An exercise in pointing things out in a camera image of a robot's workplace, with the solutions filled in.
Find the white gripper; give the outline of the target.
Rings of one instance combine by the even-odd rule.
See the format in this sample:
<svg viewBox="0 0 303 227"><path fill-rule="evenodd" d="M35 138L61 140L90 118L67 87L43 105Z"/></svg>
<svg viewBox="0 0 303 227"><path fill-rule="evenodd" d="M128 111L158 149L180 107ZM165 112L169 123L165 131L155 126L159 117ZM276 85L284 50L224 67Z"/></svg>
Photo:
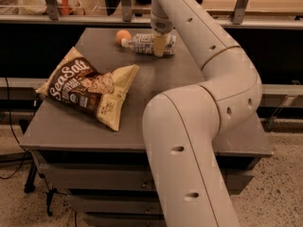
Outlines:
<svg viewBox="0 0 303 227"><path fill-rule="evenodd" d="M173 24L168 16L151 13L151 27L154 31L163 33L155 34L153 36L153 48L154 55L156 57L162 57L164 55L167 33L173 30Z"/></svg>

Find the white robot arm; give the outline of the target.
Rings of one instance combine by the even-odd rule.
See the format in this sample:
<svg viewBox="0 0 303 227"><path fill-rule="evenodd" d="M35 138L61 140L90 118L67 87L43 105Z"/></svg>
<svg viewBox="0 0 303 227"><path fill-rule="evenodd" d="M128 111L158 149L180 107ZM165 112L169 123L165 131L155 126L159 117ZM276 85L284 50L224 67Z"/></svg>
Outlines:
<svg viewBox="0 0 303 227"><path fill-rule="evenodd" d="M151 26L177 30L205 81L150 100L143 138L167 227L241 227L213 139L256 113L262 86L241 46L195 1L152 0Z"/></svg>

